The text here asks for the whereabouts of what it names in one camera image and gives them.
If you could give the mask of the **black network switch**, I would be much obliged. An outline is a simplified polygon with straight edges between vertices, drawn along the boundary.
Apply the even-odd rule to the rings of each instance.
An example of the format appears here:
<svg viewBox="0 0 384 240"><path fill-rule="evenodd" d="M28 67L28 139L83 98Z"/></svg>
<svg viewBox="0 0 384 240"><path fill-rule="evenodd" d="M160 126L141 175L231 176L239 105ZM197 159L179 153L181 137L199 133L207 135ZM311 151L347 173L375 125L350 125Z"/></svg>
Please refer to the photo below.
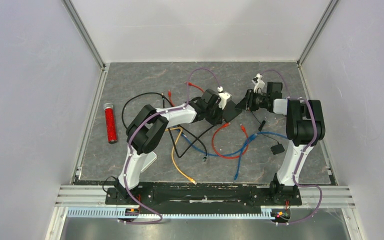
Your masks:
<svg viewBox="0 0 384 240"><path fill-rule="evenodd" d="M226 123L230 123L233 119L238 117L242 112L243 112L242 109L236 108L236 104L232 100L229 100L226 103L226 106L223 110L222 119Z"/></svg>

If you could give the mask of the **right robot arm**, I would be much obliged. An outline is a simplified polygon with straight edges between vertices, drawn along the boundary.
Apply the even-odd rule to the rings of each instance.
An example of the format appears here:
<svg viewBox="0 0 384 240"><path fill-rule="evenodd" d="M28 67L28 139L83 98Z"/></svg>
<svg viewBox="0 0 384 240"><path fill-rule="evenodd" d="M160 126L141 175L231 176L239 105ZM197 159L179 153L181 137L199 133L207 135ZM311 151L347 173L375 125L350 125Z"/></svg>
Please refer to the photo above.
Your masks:
<svg viewBox="0 0 384 240"><path fill-rule="evenodd" d="M288 147L283 163L270 182L267 196L275 204L299 198L299 176L303 164L314 146L326 134L322 103L282 95L281 82L268 82L264 93L248 89L237 109L251 112L266 109L286 117L285 133Z"/></svg>

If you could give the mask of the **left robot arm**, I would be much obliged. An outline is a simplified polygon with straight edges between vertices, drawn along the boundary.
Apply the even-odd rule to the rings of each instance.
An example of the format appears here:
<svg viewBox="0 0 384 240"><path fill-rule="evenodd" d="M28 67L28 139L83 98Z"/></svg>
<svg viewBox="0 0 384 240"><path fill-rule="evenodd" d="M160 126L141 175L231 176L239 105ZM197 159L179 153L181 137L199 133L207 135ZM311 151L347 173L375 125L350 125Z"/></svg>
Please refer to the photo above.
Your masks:
<svg viewBox="0 0 384 240"><path fill-rule="evenodd" d="M137 198L135 187L146 161L153 162L157 156L154 149L160 143L166 129L181 124L206 120L212 125L222 122L223 113L232 95L218 87L207 89L202 96L168 108L145 105L126 129L127 154L121 174L114 188L118 198L125 204Z"/></svg>

